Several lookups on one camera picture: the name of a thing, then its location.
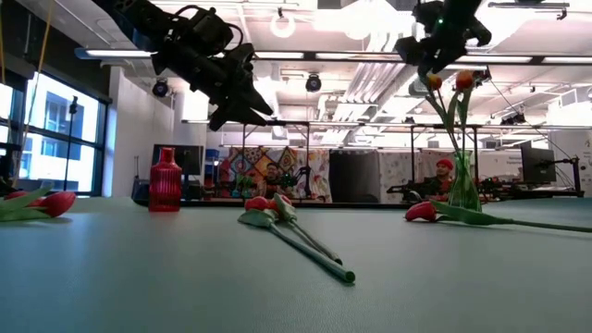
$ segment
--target person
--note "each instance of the person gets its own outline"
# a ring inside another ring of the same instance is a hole
[[[450,173],[454,169],[452,162],[443,158],[436,163],[436,176],[424,180],[423,195],[426,199],[446,201],[452,186]]]
[[[283,194],[291,198],[292,190],[290,187],[282,188],[281,186],[281,172],[279,165],[275,162],[267,164],[265,168],[265,176],[257,184],[257,193],[266,199],[273,199],[274,194]]]

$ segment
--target green glass vase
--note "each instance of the green glass vase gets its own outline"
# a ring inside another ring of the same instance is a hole
[[[471,177],[471,156],[467,153],[454,155],[454,183],[450,189],[448,204],[481,212],[477,187]]]

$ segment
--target yellow cable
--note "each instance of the yellow cable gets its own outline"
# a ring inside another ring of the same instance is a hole
[[[22,144],[20,146],[20,153],[17,157],[17,167],[15,168],[16,175],[12,180],[12,187],[16,188],[17,183],[19,182],[19,172],[20,172],[20,161],[22,157],[22,152],[25,149],[25,145],[27,143],[27,134],[29,134],[29,124],[31,123],[31,115],[33,113],[33,106],[35,105],[35,99],[37,97],[37,86],[39,85],[39,77],[41,77],[41,73],[43,70],[43,61],[45,60],[45,47],[47,46],[47,39],[49,37],[49,30],[52,27],[52,15],[54,13],[54,0],[50,0],[49,2],[49,9],[47,11],[47,20],[45,21],[45,35],[43,36],[43,43],[41,46],[41,56],[39,57],[39,67],[37,68],[37,80],[35,81],[35,87],[33,88],[33,96],[31,98],[31,108],[29,109],[29,118],[27,121],[27,125],[25,126],[25,134],[23,136]]]
[[[0,5],[0,68],[2,68],[2,84],[6,85],[6,64],[4,59],[4,33],[2,31],[2,5]],[[6,118],[8,125],[8,137],[6,141],[10,143],[10,130],[12,126],[10,124],[10,111],[8,111],[8,117]]]

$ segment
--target computer screen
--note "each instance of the computer screen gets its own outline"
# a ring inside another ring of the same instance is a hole
[[[520,151],[524,182],[545,184],[557,181],[555,164],[549,163],[555,160],[552,150],[523,146]]]
[[[152,154],[152,165],[158,163],[161,148],[175,149],[175,163],[183,169],[184,175],[200,176],[204,159],[203,146],[155,144]]]

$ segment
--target gray table surface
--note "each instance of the gray table surface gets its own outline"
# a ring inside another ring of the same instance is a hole
[[[592,202],[486,210],[590,223]],[[301,224],[356,273],[347,286],[240,213],[86,199],[54,223],[1,224],[0,332],[592,331],[586,234],[302,209]]]

